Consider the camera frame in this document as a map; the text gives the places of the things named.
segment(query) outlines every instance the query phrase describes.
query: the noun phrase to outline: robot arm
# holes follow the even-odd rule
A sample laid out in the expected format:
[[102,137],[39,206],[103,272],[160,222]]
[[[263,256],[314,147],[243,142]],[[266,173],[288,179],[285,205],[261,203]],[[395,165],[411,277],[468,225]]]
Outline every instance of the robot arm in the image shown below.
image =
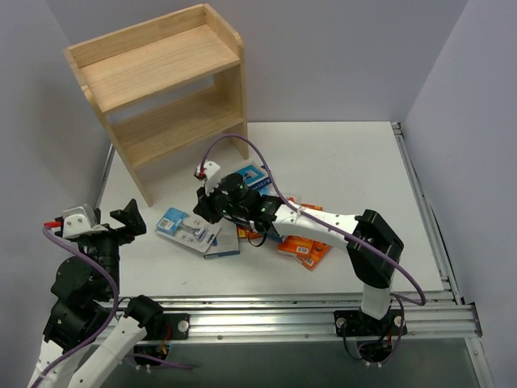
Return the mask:
[[[55,235],[78,244],[82,254],[76,250],[76,255],[87,254],[95,263],[73,256],[57,270],[51,291],[58,301],[44,329],[30,387],[99,387],[138,341],[149,334],[159,335],[165,328],[163,308],[143,295],[135,297],[115,330],[76,372],[91,345],[74,349],[110,318],[110,312],[98,302],[108,302],[114,297],[113,292],[118,294],[119,246],[146,232],[135,200],[131,200],[124,210],[113,211],[110,215],[124,226],[112,229],[108,224],[101,225],[100,211],[94,211],[88,205],[68,209],[62,217],[46,224],[48,228],[55,228]],[[91,264],[102,267],[106,274],[101,275]],[[115,287],[108,284],[105,276],[114,280]],[[68,357],[53,366],[68,352]]]
[[[111,334],[99,345],[88,360],[77,369],[79,361],[91,345],[84,347],[51,370],[39,388],[98,388],[113,372],[133,347],[149,333],[159,331],[162,325],[163,308],[152,299],[140,295],[133,298],[124,315]],[[41,353],[29,386],[41,375],[43,369],[62,353],[63,348],[55,342],[43,341]]]
[[197,191],[195,214],[211,223],[224,217],[259,233],[296,235],[347,250],[355,274],[364,283],[361,311],[377,320],[386,315],[391,302],[394,268],[359,244],[346,241],[338,231],[301,214],[301,211],[331,224],[336,230],[367,241],[398,263],[404,244],[379,213],[365,210],[362,215],[342,215],[304,209],[290,202],[297,210],[295,212],[280,198],[263,196],[249,189],[241,175],[224,176],[214,162],[207,161],[205,166],[203,171],[198,168],[195,174],[198,179],[205,180],[205,185]]

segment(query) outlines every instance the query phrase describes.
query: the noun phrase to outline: black bracket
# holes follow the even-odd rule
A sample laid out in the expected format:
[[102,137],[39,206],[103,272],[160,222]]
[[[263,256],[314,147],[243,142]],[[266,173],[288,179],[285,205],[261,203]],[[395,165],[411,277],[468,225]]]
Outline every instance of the black bracket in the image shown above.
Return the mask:
[[401,322],[401,310],[390,309],[381,319],[374,319],[360,310],[341,310],[334,312],[334,327],[339,337],[367,337],[391,334],[407,334],[406,323],[399,327]]
[[171,331],[171,340],[186,340],[188,338],[188,332],[191,325],[191,316],[189,314],[163,313],[162,322],[163,324],[159,329],[154,332],[150,332],[143,340],[163,340],[167,335],[168,327],[170,327]]

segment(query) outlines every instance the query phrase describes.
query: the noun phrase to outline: black cable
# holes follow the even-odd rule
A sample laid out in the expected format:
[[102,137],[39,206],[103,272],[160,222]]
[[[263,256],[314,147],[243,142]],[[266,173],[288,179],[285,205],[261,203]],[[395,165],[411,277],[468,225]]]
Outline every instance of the black cable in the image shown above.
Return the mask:
[[[393,347],[391,345],[385,347],[385,344],[382,342],[384,338],[387,336],[391,329],[391,324],[387,325],[385,328],[384,333],[379,337],[379,339],[371,344],[364,345],[361,349],[359,349],[357,352],[360,355],[360,358],[357,356],[354,356],[347,345],[347,337],[345,335],[345,327],[342,329],[343,333],[343,345],[345,347],[345,350],[347,351],[348,356],[350,356],[351,359],[356,361],[367,361],[370,363],[377,363],[382,362],[386,359],[387,356],[391,353],[393,350]],[[383,357],[380,358],[380,352],[386,353]]]
[[[123,301],[124,299],[129,299],[129,300],[131,300],[131,299],[132,299],[132,297],[122,297],[122,298],[119,300],[119,306],[120,306],[120,303],[122,303],[122,301]],[[120,321],[120,318],[122,317],[122,315],[124,315],[124,313],[122,313],[122,314],[120,314],[120,315],[115,315],[115,319],[116,319],[116,321],[117,321],[117,322],[119,322],[119,321]]]
[[254,244],[252,244],[252,243],[251,243],[250,236],[251,236],[251,230],[250,230],[250,232],[248,233],[248,243],[250,243],[250,245],[251,245],[252,247],[256,247],[256,248],[261,247],[262,245],[264,245],[264,243],[265,243],[265,242],[266,242],[266,240],[267,240],[267,233],[264,233],[264,235],[263,235],[263,237],[262,237],[262,241],[261,241],[258,245],[254,245]]

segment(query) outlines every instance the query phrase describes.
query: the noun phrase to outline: wooden shelf board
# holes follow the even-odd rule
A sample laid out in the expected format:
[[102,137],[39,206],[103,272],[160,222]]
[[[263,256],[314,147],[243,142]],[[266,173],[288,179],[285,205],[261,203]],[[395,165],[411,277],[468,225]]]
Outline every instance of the wooden shelf board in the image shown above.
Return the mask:
[[239,63],[239,57],[203,25],[80,70],[101,111],[107,113]]
[[113,125],[133,168],[243,122],[237,107],[210,87]]

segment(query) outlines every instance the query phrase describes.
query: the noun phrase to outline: label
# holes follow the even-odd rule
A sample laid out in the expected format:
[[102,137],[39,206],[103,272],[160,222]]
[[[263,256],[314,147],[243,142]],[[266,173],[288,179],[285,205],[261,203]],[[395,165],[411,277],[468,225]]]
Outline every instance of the label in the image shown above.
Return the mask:
[[309,253],[309,249],[305,247],[298,247],[296,249],[297,253],[303,253],[304,255],[307,255]]
[[167,220],[166,218],[163,218],[160,223],[158,224],[158,228],[162,228],[162,229],[165,229],[165,230],[170,230],[170,228],[172,228],[172,226],[174,225],[174,223],[170,220]]

